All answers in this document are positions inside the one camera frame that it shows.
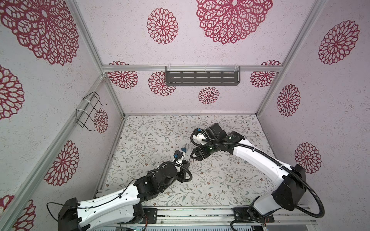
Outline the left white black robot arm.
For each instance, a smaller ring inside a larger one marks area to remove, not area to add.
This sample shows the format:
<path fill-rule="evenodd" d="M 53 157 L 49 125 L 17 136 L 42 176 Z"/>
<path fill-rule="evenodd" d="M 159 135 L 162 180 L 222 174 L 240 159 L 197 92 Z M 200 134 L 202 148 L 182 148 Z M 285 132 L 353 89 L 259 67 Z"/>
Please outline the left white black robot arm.
<path fill-rule="evenodd" d="M 167 161 L 147 175 L 131 181 L 122 190 L 96 199 L 67 200 L 57 216 L 59 231 L 91 231 L 113 223 L 135 224 L 145 212 L 143 202 L 156 198 L 174 182 L 189 182 L 192 174 L 190 163 L 184 160 Z"/>

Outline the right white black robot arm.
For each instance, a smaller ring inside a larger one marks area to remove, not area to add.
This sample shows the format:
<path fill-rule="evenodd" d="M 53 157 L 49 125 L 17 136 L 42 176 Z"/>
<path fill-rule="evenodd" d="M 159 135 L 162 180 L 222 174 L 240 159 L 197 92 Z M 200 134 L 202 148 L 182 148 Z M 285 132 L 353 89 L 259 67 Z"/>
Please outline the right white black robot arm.
<path fill-rule="evenodd" d="M 293 211 L 306 192 L 303 184 L 283 169 L 283 167 L 287 167 L 288 170 L 292 170 L 305 180 L 304 170 L 301 166 L 292 167 L 286 163 L 276 164 L 275 158 L 261 154 L 260 150 L 255 148 L 244 136 L 235 131 L 227 134 L 217 123 L 204 130 L 195 129 L 190 141 L 196 145 L 191 157 L 197 161 L 202 161 L 215 152 L 228 152 L 252 164 L 277 185 L 273 191 L 252 202 L 250 206 L 252 216 L 259 217 L 280 208 Z"/>

